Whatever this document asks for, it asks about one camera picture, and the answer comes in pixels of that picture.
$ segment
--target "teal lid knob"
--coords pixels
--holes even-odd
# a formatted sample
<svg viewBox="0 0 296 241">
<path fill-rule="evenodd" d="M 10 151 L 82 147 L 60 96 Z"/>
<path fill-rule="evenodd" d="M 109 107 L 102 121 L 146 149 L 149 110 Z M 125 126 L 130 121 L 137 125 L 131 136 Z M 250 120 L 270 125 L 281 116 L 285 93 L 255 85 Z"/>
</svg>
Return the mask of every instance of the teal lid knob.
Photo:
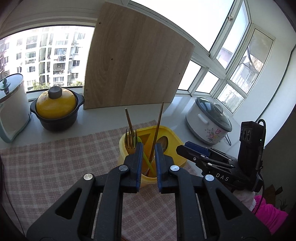
<svg viewBox="0 0 296 241">
<path fill-rule="evenodd" d="M 5 90 L 8 86 L 10 86 L 10 82 L 7 81 L 6 77 L 4 77 L 2 80 L 2 86 L 1 86 L 0 90 Z"/>
</svg>

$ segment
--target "apartment building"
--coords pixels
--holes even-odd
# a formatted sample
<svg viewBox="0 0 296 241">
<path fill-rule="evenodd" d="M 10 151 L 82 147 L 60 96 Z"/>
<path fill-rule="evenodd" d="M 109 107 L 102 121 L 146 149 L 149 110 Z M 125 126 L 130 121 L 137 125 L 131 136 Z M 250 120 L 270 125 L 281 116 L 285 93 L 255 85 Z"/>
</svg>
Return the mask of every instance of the apartment building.
<svg viewBox="0 0 296 241">
<path fill-rule="evenodd" d="M 0 40 L 0 80 L 21 73 L 27 91 L 83 84 L 93 31 L 93 27 L 49 26 Z"/>
</svg>

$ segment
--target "flower pattern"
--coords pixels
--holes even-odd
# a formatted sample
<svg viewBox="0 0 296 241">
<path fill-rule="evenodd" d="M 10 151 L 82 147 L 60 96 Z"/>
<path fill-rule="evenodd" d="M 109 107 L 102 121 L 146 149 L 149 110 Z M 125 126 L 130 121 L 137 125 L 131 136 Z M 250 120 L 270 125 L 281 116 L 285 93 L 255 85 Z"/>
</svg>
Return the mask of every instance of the flower pattern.
<svg viewBox="0 0 296 241">
<path fill-rule="evenodd" d="M 220 129 L 214 129 L 214 128 L 211 128 L 211 129 L 205 129 L 205 131 L 208 133 L 207 135 L 207 138 L 209 139 L 209 141 L 214 141 L 215 139 L 219 139 L 219 134 L 221 132 Z"/>
</svg>

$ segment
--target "rice cooker lid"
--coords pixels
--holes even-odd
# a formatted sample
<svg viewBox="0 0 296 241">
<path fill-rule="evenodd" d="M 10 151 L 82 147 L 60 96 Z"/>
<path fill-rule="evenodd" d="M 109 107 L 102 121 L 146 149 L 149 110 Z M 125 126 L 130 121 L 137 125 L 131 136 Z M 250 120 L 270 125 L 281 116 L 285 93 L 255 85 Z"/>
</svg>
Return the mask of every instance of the rice cooker lid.
<svg viewBox="0 0 296 241">
<path fill-rule="evenodd" d="M 12 74 L 0 80 L 0 103 L 7 100 L 23 83 L 22 74 Z"/>
<path fill-rule="evenodd" d="M 197 97 L 195 99 L 195 103 L 201 109 L 201 111 L 217 126 L 225 131 L 232 131 L 232 125 L 229 119 L 212 102 L 205 98 Z"/>
</svg>

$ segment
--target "camera lens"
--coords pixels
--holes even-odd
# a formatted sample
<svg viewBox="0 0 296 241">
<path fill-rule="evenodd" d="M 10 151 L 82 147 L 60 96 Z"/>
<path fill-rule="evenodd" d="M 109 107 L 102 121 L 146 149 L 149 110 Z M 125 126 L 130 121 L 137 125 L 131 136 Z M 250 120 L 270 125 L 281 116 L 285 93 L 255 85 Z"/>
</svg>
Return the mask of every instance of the camera lens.
<svg viewBox="0 0 296 241">
<path fill-rule="evenodd" d="M 248 140 L 248 141 L 250 140 L 250 137 L 251 137 L 251 132 L 248 131 L 248 134 L 247 134 L 247 140 Z"/>
<path fill-rule="evenodd" d="M 245 130 L 244 130 L 244 136 L 243 136 L 244 139 L 246 139 L 246 136 L 247 136 L 247 130 L 245 129 Z"/>
</svg>

